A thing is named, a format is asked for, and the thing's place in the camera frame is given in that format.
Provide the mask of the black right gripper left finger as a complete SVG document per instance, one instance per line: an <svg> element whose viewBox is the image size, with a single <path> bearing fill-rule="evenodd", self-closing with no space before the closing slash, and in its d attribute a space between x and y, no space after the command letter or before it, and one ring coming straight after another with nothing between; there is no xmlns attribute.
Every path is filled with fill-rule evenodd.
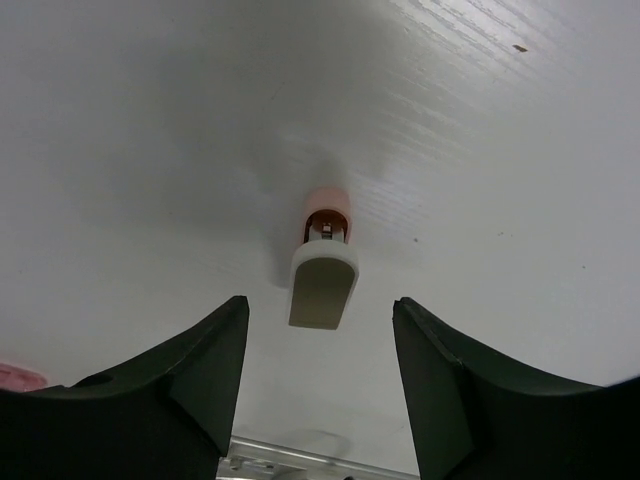
<svg viewBox="0 0 640 480"><path fill-rule="evenodd" d="M2 391L2 478L215 478L229 450L248 326L248 300L235 296L73 386Z"/></svg>

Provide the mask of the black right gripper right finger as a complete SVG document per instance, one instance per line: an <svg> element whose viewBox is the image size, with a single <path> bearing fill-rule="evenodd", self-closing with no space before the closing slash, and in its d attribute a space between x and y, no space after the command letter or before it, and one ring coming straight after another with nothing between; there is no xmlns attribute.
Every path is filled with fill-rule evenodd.
<svg viewBox="0 0 640 480"><path fill-rule="evenodd" d="M421 478L638 478L638 379L602 387L539 370L408 297L392 323Z"/></svg>

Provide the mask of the beige white correction tape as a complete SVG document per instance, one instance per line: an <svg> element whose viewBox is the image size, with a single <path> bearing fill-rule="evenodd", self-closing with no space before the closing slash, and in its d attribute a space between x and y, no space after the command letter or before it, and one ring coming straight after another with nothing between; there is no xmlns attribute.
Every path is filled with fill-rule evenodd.
<svg viewBox="0 0 640 480"><path fill-rule="evenodd" d="M320 187L309 193L301 242L291 262L289 325L339 327L359 278L351 232L351 202L345 190Z"/></svg>

